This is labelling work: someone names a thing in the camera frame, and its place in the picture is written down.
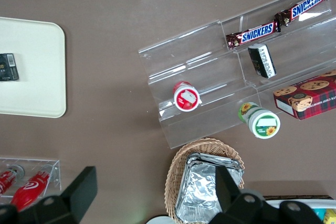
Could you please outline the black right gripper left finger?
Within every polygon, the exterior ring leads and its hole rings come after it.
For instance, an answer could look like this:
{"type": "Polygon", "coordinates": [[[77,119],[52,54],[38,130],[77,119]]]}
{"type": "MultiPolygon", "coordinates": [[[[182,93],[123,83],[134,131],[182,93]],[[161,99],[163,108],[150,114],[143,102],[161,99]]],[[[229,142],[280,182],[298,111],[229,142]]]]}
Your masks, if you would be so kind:
{"type": "Polygon", "coordinates": [[[59,195],[20,212],[17,223],[80,223],[98,193],[97,170],[85,167],[59,195]]]}

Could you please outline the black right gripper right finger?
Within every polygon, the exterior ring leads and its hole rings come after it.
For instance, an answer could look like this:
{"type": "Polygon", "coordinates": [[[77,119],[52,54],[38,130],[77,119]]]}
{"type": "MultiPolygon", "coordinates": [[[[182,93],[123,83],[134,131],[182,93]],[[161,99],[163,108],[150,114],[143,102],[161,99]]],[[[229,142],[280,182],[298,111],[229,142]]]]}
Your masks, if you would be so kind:
{"type": "Polygon", "coordinates": [[[216,168],[216,195],[222,211],[210,223],[262,223],[264,198],[239,189],[226,167],[216,168]]]}

